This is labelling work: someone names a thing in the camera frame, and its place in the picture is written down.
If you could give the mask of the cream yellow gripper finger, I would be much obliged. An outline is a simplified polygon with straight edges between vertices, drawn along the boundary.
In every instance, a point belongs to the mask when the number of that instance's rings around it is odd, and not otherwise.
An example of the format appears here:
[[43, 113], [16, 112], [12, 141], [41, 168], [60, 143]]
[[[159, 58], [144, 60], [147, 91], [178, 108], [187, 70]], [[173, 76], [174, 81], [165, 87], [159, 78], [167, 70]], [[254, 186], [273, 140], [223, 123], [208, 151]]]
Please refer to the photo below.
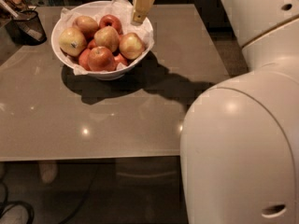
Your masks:
[[155, 0], [133, 0], [132, 22], [142, 24]]

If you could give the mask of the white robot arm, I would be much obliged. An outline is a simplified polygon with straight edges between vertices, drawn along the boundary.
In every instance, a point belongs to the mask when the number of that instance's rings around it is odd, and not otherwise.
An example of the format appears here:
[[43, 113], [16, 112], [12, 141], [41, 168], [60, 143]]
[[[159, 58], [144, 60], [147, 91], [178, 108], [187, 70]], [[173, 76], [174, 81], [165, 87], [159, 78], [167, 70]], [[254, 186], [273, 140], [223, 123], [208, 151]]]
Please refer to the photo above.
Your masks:
[[221, 0], [248, 65], [182, 124], [189, 224], [299, 224], [299, 0]]

